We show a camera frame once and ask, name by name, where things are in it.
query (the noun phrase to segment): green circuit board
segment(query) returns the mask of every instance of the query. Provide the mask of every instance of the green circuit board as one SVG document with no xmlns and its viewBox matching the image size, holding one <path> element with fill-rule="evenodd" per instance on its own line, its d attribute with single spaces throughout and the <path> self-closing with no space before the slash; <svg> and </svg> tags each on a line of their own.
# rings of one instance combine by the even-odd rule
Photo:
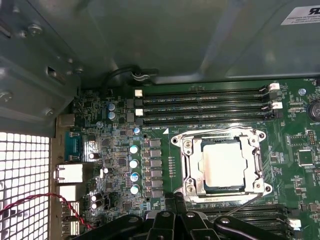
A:
<svg viewBox="0 0 320 240">
<path fill-rule="evenodd" d="M 136 114 L 136 110 L 143 107 L 141 97 L 135 96 L 135 90 L 142 90 L 143 95 L 148 96 L 170 93 L 194 94 L 206 91 L 260 89 L 272 83 L 279 83 L 280 86 L 275 97 L 275 100 L 282 103 L 281 115 L 278 117 L 258 119 L 260 115 L 256 118 L 251 117 L 252 113 L 248 110 L 242 113 L 243 118 L 236 116 L 228 119 L 228 113 L 218 113 L 217 121 L 191 122 L 195 119 L 195 114 L 189 115 L 190 108 L 185 108 L 185 113 L 178 117 L 160 119 L 157 114 L 152 115 L 149 119 L 151 123 L 155 122 L 153 125 L 149 122 L 145 124 L 146 122 L 139 120 L 142 117 Z M 161 99 L 164 99 L 162 104 L 168 107 L 174 104 L 170 98 Z M 180 148 L 171 143 L 171 138 L 194 129 L 248 126 L 266 133 L 266 140 L 260 146 L 261 158 L 265 182 L 273 187 L 272 193 L 254 204 L 282 204 L 294 209 L 294 214 L 289 212 L 286 216 L 300 219 L 301 228 L 299 231 L 292 231 L 287 237 L 319 239 L 320 122 L 310 119 L 307 113 L 308 106 L 318 99 L 320 85 L 319 81 L 313 78 L 127 87 L 110 89 L 103 95 L 91 90 L 84 91 L 75 99 L 72 107 L 75 113 L 75 128 L 72 131 L 80 133 L 82 140 L 80 159 L 88 162 L 90 153 L 99 153 L 100 159 L 97 160 L 94 174 L 99 176 L 100 169 L 104 168 L 112 168 L 112 173 L 87 183 L 89 195 L 84 197 L 83 214 L 90 222 L 99 220 L 105 223 L 129 213 L 143 216 L 146 211 L 164 210 L 164 194 L 174 192 L 182 186 L 183 181 Z M 109 104 L 114 104 L 115 109 L 110 111 Z M 109 118 L 110 112 L 115 114 L 111 116 L 113 119 Z M 134 133 L 135 128 L 139 129 L 138 134 Z M 136 146 L 138 151 L 132 153 L 132 146 Z M 138 167 L 130 168 L 129 162 L 132 160 L 138 161 Z M 153 187 L 153 183 L 147 185 L 147 181 L 152 179 L 149 171 L 154 169 L 161 170 L 161 176 L 158 176 L 161 180 L 160 185 L 156 187 Z M 132 173 L 138 174 L 136 182 L 131 181 Z M 133 185 L 138 185 L 137 194 L 130 191 Z M 116 193 L 114 206 L 111 209 L 91 209 L 90 194 L 96 192 Z M 238 204 L 240 203 L 187 203 L 187 207 L 200 210 Z"/>
</svg>

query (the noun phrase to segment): metal panel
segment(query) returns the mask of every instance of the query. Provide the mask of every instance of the metal panel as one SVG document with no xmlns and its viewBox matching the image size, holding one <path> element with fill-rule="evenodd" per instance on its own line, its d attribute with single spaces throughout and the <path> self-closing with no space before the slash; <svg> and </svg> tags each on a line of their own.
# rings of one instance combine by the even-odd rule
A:
<svg viewBox="0 0 320 240">
<path fill-rule="evenodd" d="M 319 23 L 281 25 L 317 0 L 29 0 L 74 50 L 84 87 L 126 64 L 157 84 L 318 75 Z"/>
<path fill-rule="evenodd" d="M 75 54 L 28 2 L 0 3 L 0 131 L 53 137 L 80 85 Z"/>
<path fill-rule="evenodd" d="M 0 206 L 49 191 L 48 137 L 0 132 Z M 21 203 L 0 216 L 2 240 L 48 239 L 49 198 Z"/>
</svg>

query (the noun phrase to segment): ventilation grille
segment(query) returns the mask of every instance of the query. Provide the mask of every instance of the ventilation grille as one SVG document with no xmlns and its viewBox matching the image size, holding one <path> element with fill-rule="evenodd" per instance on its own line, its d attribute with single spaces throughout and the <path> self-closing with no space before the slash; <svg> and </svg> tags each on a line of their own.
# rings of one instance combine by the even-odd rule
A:
<svg viewBox="0 0 320 240">
<path fill-rule="evenodd" d="M 49 192 L 48 137 L 0 132 L 0 208 Z M 0 216 L 1 240 L 48 239 L 49 199 L 38 197 Z"/>
</svg>

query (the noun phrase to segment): white label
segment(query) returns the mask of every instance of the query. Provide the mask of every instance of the white label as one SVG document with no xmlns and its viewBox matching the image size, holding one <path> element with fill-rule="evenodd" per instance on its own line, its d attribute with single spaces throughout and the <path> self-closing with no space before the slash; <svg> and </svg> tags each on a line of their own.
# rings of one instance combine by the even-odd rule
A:
<svg viewBox="0 0 320 240">
<path fill-rule="evenodd" d="M 320 5 L 300 6 L 292 10 L 281 25 L 320 23 Z"/>
</svg>

